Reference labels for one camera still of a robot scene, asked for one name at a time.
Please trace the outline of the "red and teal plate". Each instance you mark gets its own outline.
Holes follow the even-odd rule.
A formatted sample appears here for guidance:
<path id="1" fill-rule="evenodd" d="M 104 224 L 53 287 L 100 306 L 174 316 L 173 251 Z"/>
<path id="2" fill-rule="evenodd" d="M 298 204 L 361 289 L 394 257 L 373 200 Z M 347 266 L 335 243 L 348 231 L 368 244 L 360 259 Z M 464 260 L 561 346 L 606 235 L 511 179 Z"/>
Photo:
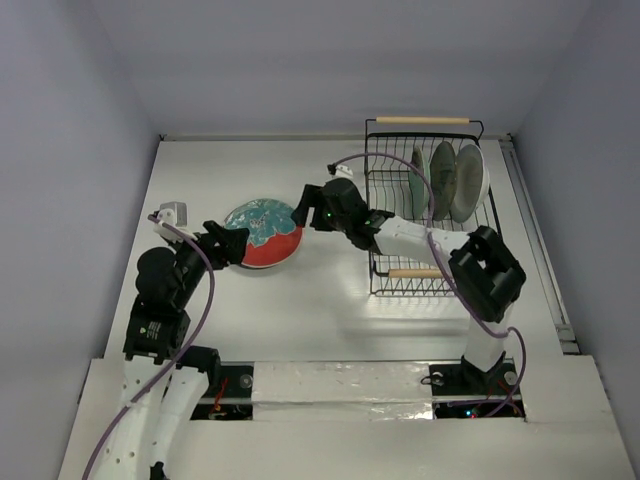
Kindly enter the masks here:
<path id="1" fill-rule="evenodd" d="M 236 207 L 227 215 L 224 223 L 227 229 L 249 230 L 243 267 L 271 268 L 297 251 L 303 229 L 291 218 L 293 212 L 293 207 L 281 200 L 259 198 Z"/>

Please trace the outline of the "light green flower plate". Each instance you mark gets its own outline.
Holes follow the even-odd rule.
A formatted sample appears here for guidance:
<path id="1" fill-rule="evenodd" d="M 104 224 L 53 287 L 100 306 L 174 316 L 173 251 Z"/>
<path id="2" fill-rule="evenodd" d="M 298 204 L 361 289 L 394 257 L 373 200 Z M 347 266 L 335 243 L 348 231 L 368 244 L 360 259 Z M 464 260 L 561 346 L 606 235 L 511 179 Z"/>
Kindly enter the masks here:
<path id="1" fill-rule="evenodd" d="M 410 163 L 415 168 L 415 170 L 409 169 L 408 173 L 412 218 L 419 220 L 428 209 L 430 197 L 423 181 L 423 179 L 430 179 L 428 158 L 420 147 L 413 147 Z"/>

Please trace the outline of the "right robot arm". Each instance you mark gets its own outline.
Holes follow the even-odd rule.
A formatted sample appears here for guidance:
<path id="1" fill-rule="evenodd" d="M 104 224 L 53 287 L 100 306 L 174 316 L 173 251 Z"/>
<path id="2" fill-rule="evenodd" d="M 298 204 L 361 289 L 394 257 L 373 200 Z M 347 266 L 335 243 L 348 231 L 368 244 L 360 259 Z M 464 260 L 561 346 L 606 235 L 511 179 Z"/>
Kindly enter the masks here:
<path id="1" fill-rule="evenodd" d="M 460 361 L 462 384 L 482 392 L 496 381 L 505 358 L 508 315 L 526 274 L 495 230 L 442 230 L 371 209 L 346 178 L 307 184 L 291 218 L 299 227 L 341 232 L 363 251 L 436 266 L 471 317 Z"/>

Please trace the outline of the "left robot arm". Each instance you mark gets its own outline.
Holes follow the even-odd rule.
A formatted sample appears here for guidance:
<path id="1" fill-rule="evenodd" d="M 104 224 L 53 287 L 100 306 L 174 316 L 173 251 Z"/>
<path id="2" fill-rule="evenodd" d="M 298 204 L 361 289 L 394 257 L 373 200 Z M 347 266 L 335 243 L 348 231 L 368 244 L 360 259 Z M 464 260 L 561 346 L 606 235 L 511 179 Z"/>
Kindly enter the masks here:
<path id="1" fill-rule="evenodd" d="M 249 231 L 214 221 L 190 233 L 168 218 L 150 215 L 166 246 L 137 263 L 134 300 L 123 346 L 122 416 L 105 449 L 100 479 L 166 479 L 172 448 L 204 395 L 221 396 L 228 380 L 218 351 L 196 345 L 204 324 L 193 324 L 187 305 L 203 277 L 240 263 Z"/>

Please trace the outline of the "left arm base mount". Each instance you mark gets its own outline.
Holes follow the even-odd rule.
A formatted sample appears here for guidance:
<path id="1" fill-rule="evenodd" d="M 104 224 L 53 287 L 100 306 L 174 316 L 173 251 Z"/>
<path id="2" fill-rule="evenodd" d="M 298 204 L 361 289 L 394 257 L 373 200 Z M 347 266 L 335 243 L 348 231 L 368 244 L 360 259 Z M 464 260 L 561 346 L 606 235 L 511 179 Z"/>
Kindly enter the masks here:
<path id="1" fill-rule="evenodd" d="M 192 420 L 244 421 L 253 418 L 254 365 L 229 363 L 221 367 L 219 383 L 199 400 Z"/>

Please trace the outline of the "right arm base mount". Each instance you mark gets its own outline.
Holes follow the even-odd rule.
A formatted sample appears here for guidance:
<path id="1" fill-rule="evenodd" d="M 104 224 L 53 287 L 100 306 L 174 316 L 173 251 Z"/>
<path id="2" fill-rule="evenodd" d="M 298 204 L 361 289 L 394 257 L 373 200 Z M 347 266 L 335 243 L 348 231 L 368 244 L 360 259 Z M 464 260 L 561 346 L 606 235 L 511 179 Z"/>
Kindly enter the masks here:
<path id="1" fill-rule="evenodd" d="M 503 364 L 488 384 L 472 383 L 457 363 L 430 364 L 420 379 L 428 387 L 436 419 L 525 418 L 520 389 L 494 414 L 516 383 L 518 374 L 512 362 Z"/>

